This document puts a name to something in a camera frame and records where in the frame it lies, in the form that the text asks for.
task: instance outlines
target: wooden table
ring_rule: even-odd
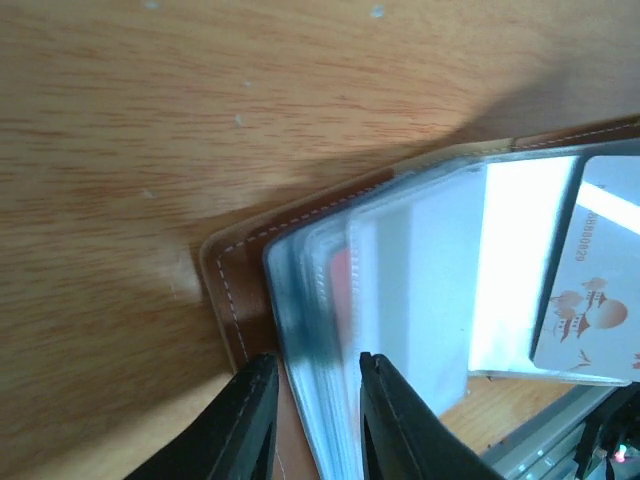
[[[229,379],[209,233],[417,154],[634,113],[637,0],[5,0],[2,478],[120,478]],[[472,382],[480,451],[566,390]]]

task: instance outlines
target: card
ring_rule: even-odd
[[[586,162],[533,361],[640,381],[640,157]]]
[[[434,414],[466,394],[486,167],[349,216],[356,351],[386,355]]]

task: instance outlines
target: white stitching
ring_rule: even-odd
[[[220,277],[222,277],[222,283],[224,283],[224,288],[227,291],[227,298],[229,299],[229,307],[231,308],[231,315],[233,316],[233,323],[236,326],[236,332],[238,334],[238,338],[240,339],[240,345],[242,345],[242,352],[244,353],[244,358],[246,361],[249,361],[249,355],[247,355],[247,347],[244,345],[244,341],[242,340],[242,333],[240,332],[240,324],[238,323],[238,315],[236,315],[236,307],[233,304],[233,298],[231,297],[231,289],[229,288],[229,284],[227,283],[227,279],[224,276],[224,270],[222,269],[222,262],[220,261],[222,258],[222,254],[216,260],[218,264],[218,270],[220,271]]]
[[[522,145],[520,147],[514,147],[514,150],[522,150],[527,148],[543,147],[552,143],[564,142],[565,140],[573,140],[574,138],[589,137],[591,135],[598,135],[600,133],[615,132],[616,130],[622,130],[623,128],[629,128],[635,126],[635,123],[626,123],[624,125],[618,125],[617,127],[603,128],[602,130],[596,130],[595,132],[577,133],[575,135],[569,135],[568,137],[557,138],[555,140],[547,140],[546,142],[534,143],[533,145]]]
[[[287,480],[287,476],[284,473],[284,467],[282,466],[282,459],[278,453],[278,447],[276,446],[276,457],[278,457],[278,463],[280,464],[280,471],[282,472],[282,480]]]
[[[487,154],[487,153],[501,153],[501,152],[509,152],[509,151],[514,151],[514,150],[525,150],[525,149],[537,148],[537,147],[541,147],[541,146],[544,146],[544,145],[551,145],[551,144],[554,144],[554,143],[563,142],[565,140],[572,140],[572,139],[575,139],[575,138],[588,137],[588,136],[591,136],[591,135],[598,135],[600,133],[615,132],[616,130],[622,130],[624,128],[630,128],[630,127],[637,126],[637,123],[638,122],[636,121],[634,123],[627,123],[627,124],[624,124],[624,125],[618,125],[617,127],[603,128],[601,130],[595,130],[595,131],[592,131],[592,132],[578,133],[578,134],[575,134],[575,135],[569,135],[569,136],[566,136],[566,137],[557,138],[555,140],[547,140],[545,142],[535,143],[533,145],[507,146],[507,147],[504,147],[504,148],[492,148],[492,149],[487,149],[487,150],[479,150],[479,151],[476,151],[476,152],[466,153],[465,156],[482,155],[482,154]],[[447,160],[451,160],[452,158],[455,158],[455,156],[454,157],[449,157],[449,158],[443,158],[440,161],[444,162],[444,161],[447,161]],[[357,192],[355,194],[350,194],[350,195],[346,196],[345,198],[341,198],[340,200],[338,200],[337,203],[342,203],[342,202],[345,202],[345,201],[350,200],[352,198],[355,198],[357,196],[360,196],[363,193],[371,191],[374,188],[380,186],[382,183],[378,183],[378,184],[376,184],[376,185],[374,185],[372,187],[368,187],[368,188],[365,188],[363,190],[360,190],[359,192]],[[329,208],[329,207],[325,205],[325,206],[321,207],[320,210],[326,210],[327,208]],[[287,223],[281,223],[277,227],[272,226],[272,227],[269,228],[268,231],[269,232],[275,232],[276,230],[280,230],[282,228],[285,228],[285,227],[291,225],[292,223],[300,221],[301,219],[307,219],[311,215],[315,215],[320,210],[313,209],[313,210],[311,210],[311,212],[305,213],[305,214],[301,215],[299,218],[295,218],[295,219],[289,220],[289,222],[287,222]],[[264,236],[263,234],[266,235],[266,231],[259,233],[258,236]],[[229,246],[229,247],[225,248],[222,251],[222,253],[220,255],[218,255],[218,258],[216,260],[216,263],[218,264],[218,271],[220,272],[220,278],[222,278],[222,282],[224,284],[224,288],[227,291],[227,298],[229,300],[229,308],[231,309],[231,316],[233,317],[233,323],[234,323],[235,328],[236,328],[236,333],[238,334],[238,339],[240,340],[240,345],[242,346],[242,352],[244,353],[244,357],[245,357],[245,359],[247,361],[249,360],[249,356],[247,355],[247,349],[246,349],[246,346],[244,344],[244,339],[242,337],[242,332],[240,331],[238,315],[236,314],[235,306],[233,304],[233,297],[231,296],[231,289],[229,288],[229,283],[227,282],[227,280],[225,278],[224,271],[223,271],[223,268],[222,268],[222,262],[220,261],[220,259],[222,258],[222,256],[225,253],[229,253],[229,252],[233,251],[235,248],[244,245],[245,242],[249,243],[249,242],[252,242],[255,239],[256,239],[255,236],[254,237],[249,237],[246,240],[240,241],[240,242],[236,243],[235,245],[232,245],[232,246]],[[282,460],[280,459],[280,454],[278,453],[278,448],[277,447],[276,447],[276,456],[278,458],[278,463],[280,463],[280,470],[282,471],[282,477],[283,477],[284,480],[286,480],[287,477],[285,475],[284,466],[282,464]]]

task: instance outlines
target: brown leather card holder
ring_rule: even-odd
[[[214,233],[201,250],[201,266],[234,370],[258,353],[278,351],[278,336],[263,266],[265,246],[290,229],[348,204],[408,170],[462,155],[487,155],[640,137],[640,115],[542,135],[454,145],[341,183]],[[317,478],[288,378],[280,364],[274,478]]]

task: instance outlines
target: card logo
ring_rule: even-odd
[[[558,317],[553,334],[560,337],[560,342],[571,335],[580,338],[589,328],[615,328],[624,323],[629,315],[624,303],[606,296],[605,279],[594,277],[582,286],[586,293],[565,290],[559,296],[551,297],[551,303],[555,306],[553,313]]]

